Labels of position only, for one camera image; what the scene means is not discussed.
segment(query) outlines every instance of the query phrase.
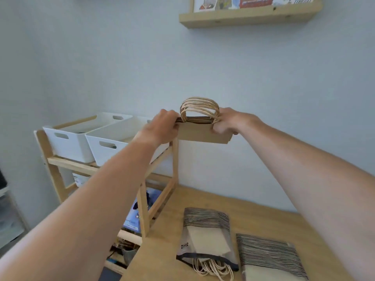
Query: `wooden shelf unit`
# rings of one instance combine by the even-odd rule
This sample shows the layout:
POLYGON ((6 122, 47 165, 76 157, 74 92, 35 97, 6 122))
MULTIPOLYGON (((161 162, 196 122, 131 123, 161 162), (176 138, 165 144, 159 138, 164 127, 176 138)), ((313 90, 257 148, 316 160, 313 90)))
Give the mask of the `wooden shelf unit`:
POLYGON ((264 6, 237 10, 218 10, 194 13, 194 0, 190 11, 180 14, 180 23, 187 28, 255 25, 262 23, 307 22, 323 9, 322 0, 311 3, 264 6))
MULTIPOLYGON (((82 122, 81 120, 77 120, 74 122, 69 122, 64 124, 64 127, 74 125, 77 123, 82 122)), ((52 147, 49 143, 48 137, 43 129, 35 131, 34 132, 36 140, 39 144, 42 158, 44 160, 44 164, 46 165, 47 172, 49 176, 51 177, 52 184, 54 186, 54 189, 58 195, 60 203, 63 203, 69 195, 78 189, 77 185, 75 183, 70 184, 69 186, 65 187, 62 175, 59 171, 59 167, 69 169, 81 174, 87 174, 87 175, 93 175, 98 170, 99 167, 96 165, 95 162, 85 164, 80 163, 77 161, 69 160, 66 158, 54 156, 52 147)), ((127 241, 130 241, 134 244, 137 244, 139 246, 142 245, 143 238, 147 236, 148 231, 150 229, 150 222, 152 221, 152 218, 155 217, 158 210, 161 208, 161 206, 166 202, 166 199, 170 197, 170 194, 175 189, 176 185, 179 184, 179 178, 178 178, 178 156, 179 156, 179 141, 178 139, 173 140, 170 142, 170 146, 155 159, 152 163, 150 163, 145 177, 144 181, 141 184, 138 194, 137 194, 137 201, 138 201, 138 207, 139 207, 139 222, 141 225, 141 234, 142 236, 137 236, 133 233, 130 233, 128 231, 120 230, 118 233, 118 237, 127 241), (157 173, 153 173, 153 171, 156 169, 156 167, 169 155, 172 155, 173 157, 173 176, 165 176, 157 173), (152 205, 152 207, 148 210, 147 206, 147 196, 146 196, 146 180, 152 180, 157 181, 162 184, 166 184, 165 187, 162 185, 158 185, 160 189, 162 189, 162 193, 157 198, 155 203, 152 205)), ((106 262, 105 266, 113 269, 114 264, 110 264, 110 262, 106 262)))

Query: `wooden table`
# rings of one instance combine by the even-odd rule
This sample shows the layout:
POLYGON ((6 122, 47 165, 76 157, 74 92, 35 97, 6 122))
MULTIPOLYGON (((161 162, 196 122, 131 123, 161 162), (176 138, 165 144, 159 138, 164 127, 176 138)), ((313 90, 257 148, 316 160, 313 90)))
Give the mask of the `wooden table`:
MULTIPOLYGON (((143 238, 141 248, 121 281, 218 280, 214 276, 199 277, 188 265, 176 260, 185 207, 213 208, 227 213, 237 255, 235 233, 279 239, 296 246, 310 281, 353 280, 299 214, 179 186, 149 235, 143 238)), ((240 272, 235 272, 234 276, 235 280, 242 280, 240 272)))

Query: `forearm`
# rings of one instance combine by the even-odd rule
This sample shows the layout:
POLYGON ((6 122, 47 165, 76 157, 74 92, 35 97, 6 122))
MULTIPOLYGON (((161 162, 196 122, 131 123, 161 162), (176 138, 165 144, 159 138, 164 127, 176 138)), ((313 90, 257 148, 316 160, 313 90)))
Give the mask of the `forearm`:
POLYGON ((374 279, 375 178, 258 118, 238 131, 353 276, 374 279))
POLYGON ((135 140, 110 159, 0 260, 0 279, 97 279, 155 149, 135 140))

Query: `white wall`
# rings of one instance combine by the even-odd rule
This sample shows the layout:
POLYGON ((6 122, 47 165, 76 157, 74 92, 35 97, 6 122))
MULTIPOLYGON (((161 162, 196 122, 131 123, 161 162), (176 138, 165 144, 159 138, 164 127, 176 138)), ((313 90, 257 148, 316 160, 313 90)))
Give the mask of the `white wall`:
MULTIPOLYGON (((375 0, 324 3, 309 23, 197 30, 178 23, 189 0, 16 5, 61 122, 100 110, 153 116, 199 95, 375 173, 375 0)), ((294 209, 243 138, 180 151, 182 184, 294 209)))
POLYGON ((0 0, 0 168, 30 227, 57 205, 33 130, 50 120, 35 53, 9 0, 0 0))

